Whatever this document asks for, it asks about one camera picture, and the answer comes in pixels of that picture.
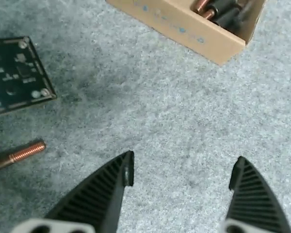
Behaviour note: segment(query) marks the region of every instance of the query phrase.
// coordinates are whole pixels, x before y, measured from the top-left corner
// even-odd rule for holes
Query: carpet
[[[47,150],[0,171],[0,233],[43,217],[105,162],[135,152],[119,233],[215,233],[234,163],[264,176],[291,225],[291,0],[217,66],[103,0],[1,0],[0,38],[29,35],[58,99],[0,117],[0,151]]]

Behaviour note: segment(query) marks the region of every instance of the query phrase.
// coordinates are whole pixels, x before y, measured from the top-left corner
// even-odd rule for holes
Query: cardboard box
[[[217,64],[227,62],[250,42],[266,0],[255,1],[237,35],[191,10],[196,0],[106,0],[178,43]]]

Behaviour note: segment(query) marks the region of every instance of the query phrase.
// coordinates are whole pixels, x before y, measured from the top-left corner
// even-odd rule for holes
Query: circuit board
[[[56,99],[28,36],[0,39],[0,115]]]

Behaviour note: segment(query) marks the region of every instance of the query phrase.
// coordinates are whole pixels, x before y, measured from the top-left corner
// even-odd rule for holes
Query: copper screw
[[[213,9],[210,9],[208,11],[206,11],[202,17],[204,17],[205,19],[212,19],[215,16],[215,11]]]
[[[200,14],[210,0],[199,0],[195,5],[195,11]]]
[[[4,158],[0,158],[0,169],[7,167],[9,165],[12,165],[14,163],[20,162],[24,159],[27,159],[28,157],[35,155],[39,152],[42,152],[45,150],[45,148],[46,148],[46,145],[44,142],[38,142],[23,150],[20,150],[13,154],[9,154],[8,156]]]

